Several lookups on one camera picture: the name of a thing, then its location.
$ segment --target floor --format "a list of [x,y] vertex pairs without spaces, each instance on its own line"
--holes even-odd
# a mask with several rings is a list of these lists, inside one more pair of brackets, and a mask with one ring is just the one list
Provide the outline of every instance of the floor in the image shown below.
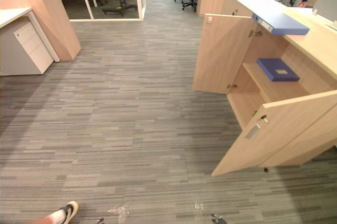
[[116,205],[132,224],[337,223],[336,149],[211,177],[240,127],[224,95],[191,90],[202,22],[148,0],[143,22],[73,23],[76,60],[0,78],[1,221],[77,200],[74,224],[118,223]]
[[[84,0],[62,0],[63,5],[67,11],[68,17],[71,20],[90,19],[89,11],[86,7]],[[137,5],[137,0],[126,0],[127,4]],[[92,0],[89,0],[91,11],[94,18],[138,18],[138,11],[134,8],[130,8],[124,11],[123,17],[120,13],[107,13],[104,14],[103,8],[116,8],[120,5],[119,0],[107,0],[102,1],[103,5],[100,5],[97,0],[97,7],[94,7]]]

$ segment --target drawer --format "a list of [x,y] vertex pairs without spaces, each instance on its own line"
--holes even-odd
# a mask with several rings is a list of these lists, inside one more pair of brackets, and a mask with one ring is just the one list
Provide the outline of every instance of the drawer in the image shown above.
[[31,52],[29,56],[41,73],[44,73],[54,61],[43,43]]
[[14,36],[21,45],[23,45],[26,41],[35,35],[37,35],[37,32],[31,23],[27,23],[25,26],[14,32]]
[[37,34],[31,37],[28,41],[26,41],[24,44],[21,44],[23,49],[27,52],[27,54],[30,54],[33,52],[38,46],[42,44],[40,36]]

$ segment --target blue folder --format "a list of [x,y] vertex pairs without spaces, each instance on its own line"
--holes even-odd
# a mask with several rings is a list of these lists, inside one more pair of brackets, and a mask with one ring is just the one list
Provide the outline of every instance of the blue folder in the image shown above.
[[305,25],[278,11],[253,13],[252,18],[274,35],[305,35],[309,31]]
[[300,79],[299,76],[296,75],[296,73],[281,59],[258,59],[257,63],[273,82],[296,82]]

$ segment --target cabinet hinge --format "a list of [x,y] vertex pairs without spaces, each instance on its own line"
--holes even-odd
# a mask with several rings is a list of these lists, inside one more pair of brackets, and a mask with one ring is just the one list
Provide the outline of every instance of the cabinet hinge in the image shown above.
[[260,37],[260,36],[262,36],[262,32],[261,32],[261,31],[256,32],[256,31],[254,31],[254,30],[251,30],[251,32],[249,33],[248,38],[252,37],[253,35],[254,35],[255,37]]

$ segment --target white drawer cabinet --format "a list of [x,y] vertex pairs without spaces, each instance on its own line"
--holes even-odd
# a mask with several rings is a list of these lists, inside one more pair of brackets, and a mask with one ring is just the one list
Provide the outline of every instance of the white drawer cabinet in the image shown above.
[[1,75],[43,74],[54,61],[27,17],[0,30]]

